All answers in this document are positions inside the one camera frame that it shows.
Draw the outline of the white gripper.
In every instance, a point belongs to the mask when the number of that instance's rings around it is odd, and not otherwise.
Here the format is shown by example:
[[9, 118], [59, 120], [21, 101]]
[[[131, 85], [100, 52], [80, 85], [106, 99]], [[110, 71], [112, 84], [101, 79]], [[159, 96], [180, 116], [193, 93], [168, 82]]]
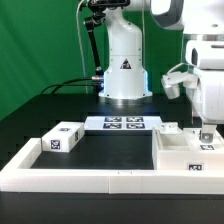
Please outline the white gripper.
[[204, 122], [200, 140], [210, 144], [216, 131], [214, 124], [224, 124], [224, 71], [194, 68], [193, 75], [197, 78], [196, 87], [187, 88], [186, 94]]

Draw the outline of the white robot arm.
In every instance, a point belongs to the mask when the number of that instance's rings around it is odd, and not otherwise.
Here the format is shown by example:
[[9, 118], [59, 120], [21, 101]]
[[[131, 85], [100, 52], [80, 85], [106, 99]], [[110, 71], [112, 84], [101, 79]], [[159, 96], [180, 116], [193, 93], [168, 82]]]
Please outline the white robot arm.
[[101, 24], [108, 34], [108, 66], [94, 52], [102, 78], [99, 97], [105, 102], [141, 101], [152, 96], [153, 74], [165, 70], [174, 54], [167, 30], [180, 30], [176, 68], [164, 71], [162, 86], [170, 99], [180, 86], [200, 117], [200, 140], [213, 141], [224, 122], [224, 0], [82, 0], [91, 11], [84, 20], [89, 34]]

